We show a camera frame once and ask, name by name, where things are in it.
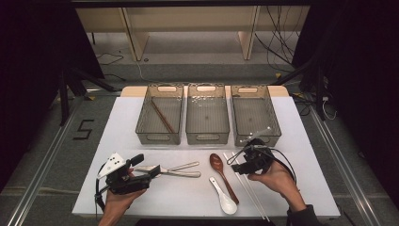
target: black cable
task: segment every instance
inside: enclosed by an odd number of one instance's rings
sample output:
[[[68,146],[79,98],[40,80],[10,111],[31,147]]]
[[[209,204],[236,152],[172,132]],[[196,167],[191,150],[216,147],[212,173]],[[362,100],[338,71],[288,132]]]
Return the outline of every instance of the black cable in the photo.
[[[282,24],[282,30],[284,31],[284,40],[288,40],[288,39],[285,39],[285,24],[287,23],[287,18],[288,18],[288,14],[290,13],[290,10],[291,10],[291,6],[288,7],[287,13],[285,13],[284,24]]]
[[[99,173],[103,169],[104,166],[105,166],[105,163],[100,167]],[[100,180],[96,179],[96,193],[94,195],[94,203],[98,204],[100,206],[100,208],[102,208],[102,210],[104,211],[105,204],[103,201],[103,195],[102,195],[103,192],[102,191],[100,191]]]
[[[291,165],[291,162],[288,160],[288,158],[287,158],[282,152],[280,152],[280,151],[277,150],[277,149],[271,148],[270,150],[273,150],[273,151],[278,152],[279,154],[281,154],[281,155],[285,158],[285,160],[287,161],[288,165],[290,165],[291,170],[289,170],[289,169],[287,168],[287,166],[286,166],[284,163],[282,163],[279,159],[277,159],[276,157],[274,157],[274,160],[276,160],[276,161],[278,161],[280,164],[282,164],[282,166],[285,167],[285,168],[288,170],[288,172],[291,173],[291,176],[294,176],[293,179],[294,179],[294,182],[295,182],[295,184],[296,184],[296,174],[295,174],[293,165]]]
[[[306,105],[305,107],[303,107],[303,109],[301,111],[299,111],[299,116],[309,116],[309,114],[311,114],[311,105]]]
[[[356,223],[352,220],[351,217],[349,217],[349,215],[343,210],[343,208],[342,208],[339,204],[337,204],[336,202],[335,202],[335,204],[337,205],[337,207],[338,207],[338,209],[340,210],[340,212],[343,213],[343,215],[349,220],[349,222],[350,222],[353,226],[356,226]]]
[[[119,77],[119,76],[117,76],[116,74],[113,74],[113,73],[105,73],[104,76],[114,76],[114,77],[117,77],[118,79],[122,80],[123,82],[126,82],[125,78]]]
[[[296,24],[295,24],[295,26],[294,26],[294,28],[293,28],[293,32],[291,32],[290,36],[288,36],[288,38],[287,38],[286,40],[290,39],[291,36],[293,36],[294,32],[295,32],[296,35],[299,37],[298,32],[295,31],[295,30],[296,30],[296,28],[297,28],[298,25],[299,25],[299,20],[300,20],[300,18],[302,17],[302,11],[303,11],[303,7],[300,8],[299,17],[298,17],[298,19],[296,20]]]
[[[272,17],[272,14],[270,13],[269,7],[266,7],[266,9],[267,9],[267,12],[269,13],[270,19],[271,19],[271,21],[272,21],[272,23],[273,23],[273,26],[275,27],[275,30],[276,30],[276,31],[273,32],[273,35],[274,35],[274,37],[276,37],[276,39],[279,40],[279,42],[280,42],[280,44],[281,44],[281,47],[282,47],[282,52],[283,52],[283,54],[285,55],[285,51],[284,51],[284,47],[283,47],[283,46],[285,46],[285,47],[287,48],[287,50],[294,51],[294,50],[292,50],[290,47],[288,47],[287,43],[286,43],[285,40],[282,38],[282,35],[281,35],[281,33],[280,33],[280,30],[279,30],[279,25],[276,25],[276,23],[275,23],[275,21],[274,21],[274,19],[273,19],[273,17]],[[281,15],[281,13],[280,13],[280,7],[279,7],[279,8],[278,8],[278,16],[280,17],[280,15]]]
[[[271,52],[272,54],[275,55],[275,57],[279,57],[280,59],[282,59],[284,62],[288,63],[289,65],[292,65],[292,64],[291,64],[289,61],[287,61],[286,59],[284,59],[282,56],[280,56],[278,53],[276,53],[275,51],[273,51],[272,49],[270,49],[268,46],[266,46],[266,45],[261,41],[261,39],[258,37],[258,35],[257,35],[256,33],[255,33],[255,37],[256,37],[256,38],[258,39],[258,41],[261,43],[261,45],[263,46],[263,48],[267,50],[267,52],[266,52],[267,64],[268,64],[272,69],[275,69],[275,70],[278,70],[278,71],[282,71],[282,72],[286,72],[286,73],[291,73],[291,71],[286,71],[286,70],[283,70],[283,69],[281,69],[281,68],[275,68],[275,67],[273,67],[272,64],[269,62],[269,54],[268,54],[268,52]]]
[[[291,6],[288,8],[288,10],[287,10],[287,13],[285,14],[286,15],[286,17],[285,18],[287,18],[288,17],[288,13],[289,13],[289,11],[290,11],[290,9],[291,9]],[[280,6],[280,12],[279,12],[279,14],[280,14],[280,16],[281,16],[281,13],[282,13],[282,6]],[[287,50],[288,50],[288,53],[291,55],[291,57],[294,57],[294,55],[293,55],[293,49],[291,49],[289,46],[288,46],[288,44],[287,44],[287,40],[285,39],[285,23],[287,22],[287,20],[285,20],[284,21],[284,24],[282,25],[282,30],[283,30],[283,32],[284,32],[284,38],[282,37],[282,35],[281,35],[281,28],[280,28],[280,24],[279,24],[279,36],[281,37],[281,42],[284,44],[284,46],[287,48]]]
[[[115,63],[115,62],[120,61],[121,59],[123,59],[123,56],[122,56],[122,55],[113,55],[113,54],[109,54],[109,53],[103,53],[103,54],[97,56],[97,59],[100,58],[100,57],[102,57],[102,56],[104,56],[104,55],[110,55],[110,56],[119,57],[119,58],[116,59],[116,60],[114,60],[114,61],[111,61],[111,62],[109,62],[109,63],[105,63],[105,64],[104,64],[104,63],[101,63],[101,65],[110,65],[110,64],[113,64],[113,63]]]
[[[313,100],[308,100],[308,99],[303,98],[303,97],[301,97],[301,96],[299,96],[299,95],[296,95],[296,94],[294,94],[294,93],[289,93],[289,95],[290,95],[291,97],[293,97],[294,99],[299,100],[300,102],[298,102],[298,103],[316,104],[315,101],[313,101]]]

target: wrist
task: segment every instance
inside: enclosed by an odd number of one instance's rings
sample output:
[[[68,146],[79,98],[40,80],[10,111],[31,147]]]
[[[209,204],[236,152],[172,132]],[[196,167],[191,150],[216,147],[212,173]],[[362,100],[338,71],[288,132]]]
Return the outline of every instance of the wrist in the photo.
[[[101,226],[110,226],[110,225],[117,225],[117,223],[120,221],[124,213],[126,212],[127,207],[120,207],[120,206],[112,206],[112,205],[106,205],[104,209],[104,214],[103,217],[100,221]]]
[[[292,212],[297,212],[306,209],[306,204],[303,201],[303,198],[299,193],[299,191],[284,194],[283,197],[290,205],[290,209]]]

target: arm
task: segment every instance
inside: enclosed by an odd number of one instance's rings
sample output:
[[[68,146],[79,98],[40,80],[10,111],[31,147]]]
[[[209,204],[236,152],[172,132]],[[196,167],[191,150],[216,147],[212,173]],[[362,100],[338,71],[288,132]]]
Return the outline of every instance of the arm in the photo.
[[[132,177],[133,169],[129,169],[129,175]],[[117,225],[118,221],[122,218],[126,210],[132,202],[139,196],[144,194],[146,189],[132,192],[125,195],[115,195],[110,190],[106,192],[105,209],[99,226],[113,226]]]
[[[262,174],[251,173],[248,179],[263,183],[288,202],[288,218],[294,226],[322,225],[317,220],[313,207],[305,204],[291,175],[280,163],[274,161],[268,171],[263,171]]]

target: white ceramic spoon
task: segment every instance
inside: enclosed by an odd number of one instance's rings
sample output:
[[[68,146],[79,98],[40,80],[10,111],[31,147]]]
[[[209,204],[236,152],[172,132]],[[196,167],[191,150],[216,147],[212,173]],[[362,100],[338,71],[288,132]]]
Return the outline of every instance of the white ceramic spoon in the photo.
[[[214,177],[209,178],[209,180],[216,188],[217,194],[219,194],[220,206],[222,207],[222,210],[228,215],[234,214],[237,211],[237,205],[235,202],[229,196],[223,193]]]

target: cable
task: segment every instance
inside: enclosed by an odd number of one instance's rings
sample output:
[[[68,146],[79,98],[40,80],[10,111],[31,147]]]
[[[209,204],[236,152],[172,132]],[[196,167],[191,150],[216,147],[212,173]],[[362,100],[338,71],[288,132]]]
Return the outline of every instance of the cable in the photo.
[[[339,204],[337,204],[336,202],[335,202],[335,204],[337,205],[337,207],[338,207],[338,209],[340,210],[340,212],[343,213],[343,215],[349,220],[349,222],[350,222],[353,226],[356,226],[355,222],[352,220],[351,217],[349,217],[348,214],[346,214],[346,212],[343,210],[343,208],[342,208]]]
[[[291,165],[291,162],[288,160],[288,158],[287,158],[282,152],[280,152],[280,151],[277,150],[277,149],[271,148],[270,150],[273,150],[273,151],[278,152],[279,154],[281,154],[281,155],[285,158],[285,160],[287,161],[288,165],[290,165],[290,168],[291,168],[291,171],[288,170],[288,172],[292,173],[292,176],[294,175],[294,182],[295,182],[295,184],[296,184],[296,174],[295,174],[294,168],[293,168],[293,166]],[[287,169],[287,166],[285,166],[285,164],[283,164],[281,161],[279,161],[279,159],[277,159],[277,158],[275,157],[274,160],[278,161],[280,164],[282,164],[283,167],[285,167],[285,168]]]
[[[100,167],[99,173],[103,169],[104,166],[105,166],[105,163]],[[104,211],[105,204],[103,201],[103,195],[102,195],[103,192],[104,192],[104,189],[100,190],[100,180],[97,178],[96,179],[96,193],[94,195],[94,203],[98,204],[101,207],[101,209]]]
[[[177,84],[177,83],[183,83],[183,84],[184,84],[184,83],[186,83],[186,84],[190,83],[190,82],[161,82],[161,81],[146,79],[146,78],[143,77],[143,73],[142,73],[142,71],[141,71],[140,64],[138,64],[137,61],[135,61],[135,63],[136,63],[136,65],[137,65],[137,67],[138,67],[138,71],[139,71],[140,78],[141,78],[143,81],[152,82],[152,83],[160,83],[160,84],[165,84],[165,85]]]
[[[285,51],[284,51],[284,46],[287,48],[288,51],[294,51],[294,50],[291,49],[290,47],[288,47],[287,43],[282,38],[281,32],[279,30],[279,24],[275,23],[275,21],[274,21],[274,19],[272,17],[272,14],[270,13],[269,7],[266,7],[266,9],[267,9],[267,12],[269,13],[270,19],[271,19],[271,21],[273,23],[273,26],[275,27],[275,30],[276,30],[276,31],[273,31],[273,35],[274,35],[274,37],[276,37],[276,39],[279,40],[279,42],[281,44],[282,52],[283,52],[283,54],[285,55],[285,57],[286,57],[286,59],[288,61],[288,57],[286,56]],[[281,15],[281,7],[278,7],[278,18],[280,17],[280,15]]]
[[[123,59],[123,56],[122,56],[122,55],[113,55],[113,54],[109,54],[109,53],[101,54],[101,55],[97,56],[97,59],[99,59],[100,57],[103,57],[104,55],[110,55],[110,56],[119,57],[119,58],[116,59],[116,60],[114,60],[114,61],[111,61],[111,62],[109,62],[109,63],[100,63],[101,65],[110,65],[110,64],[112,64],[112,63],[115,63],[115,62],[120,61],[121,59]]]
[[[284,87],[291,86],[291,85],[296,84],[296,83],[300,83],[300,81],[284,84]]]
[[[305,99],[303,97],[300,97],[299,95],[296,95],[294,93],[289,93],[291,97],[294,99],[298,99],[299,101],[295,101],[296,104],[303,104],[305,107],[302,108],[302,110],[299,111],[299,116],[308,116],[311,114],[311,105],[315,105],[315,101],[310,101],[308,99]]]
[[[285,39],[285,24],[287,23],[288,13],[290,12],[290,10],[291,6],[288,7],[287,13],[285,14],[284,24],[282,24],[282,30],[284,31],[284,40],[287,40]]]
[[[284,62],[288,63],[289,65],[292,66],[292,64],[291,64],[289,61],[287,61],[285,58],[283,58],[282,56],[280,56],[278,53],[276,53],[275,51],[273,51],[272,49],[270,49],[268,46],[266,46],[266,45],[261,41],[261,39],[258,37],[258,35],[257,35],[256,33],[255,33],[255,37],[256,37],[256,38],[258,39],[258,41],[261,43],[261,45],[263,46],[263,48],[267,50],[267,52],[266,52],[267,64],[268,64],[272,69],[275,69],[275,70],[278,70],[278,71],[282,71],[282,72],[286,72],[286,73],[291,73],[291,71],[283,70],[283,69],[279,68],[277,65],[276,65],[277,68],[273,67],[272,64],[269,62],[269,54],[268,54],[269,52],[271,52],[272,54],[274,54],[275,57],[278,57],[278,58],[282,59]]]
[[[114,76],[114,77],[117,77],[118,79],[122,80],[123,82],[126,82],[126,79],[124,79],[122,77],[119,77],[119,76],[117,76],[116,74],[113,74],[113,73],[105,73],[104,76]]]
[[[328,113],[327,113],[326,110],[325,110],[325,104],[326,104],[326,101],[323,102],[323,111],[324,111],[326,117],[327,117],[329,120],[335,120],[335,118],[337,117],[337,111],[335,111],[334,117],[330,118],[329,115],[328,115]]]
[[[291,36],[293,36],[294,32],[295,32],[296,35],[299,37],[298,32],[295,31],[295,30],[296,30],[297,26],[299,25],[299,21],[300,21],[300,19],[301,19],[301,17],[302,17],[302,11],[303,11],[303,6],[300,8],[299,16],[298,16],[298,19],[296,20],[296,24],[295,24],[295,26],[294,26],[294,28],[293,28],[293,32],[291,32],[290,36],[288,36],[288,38],[287,38],[286,40],[290,39]]]

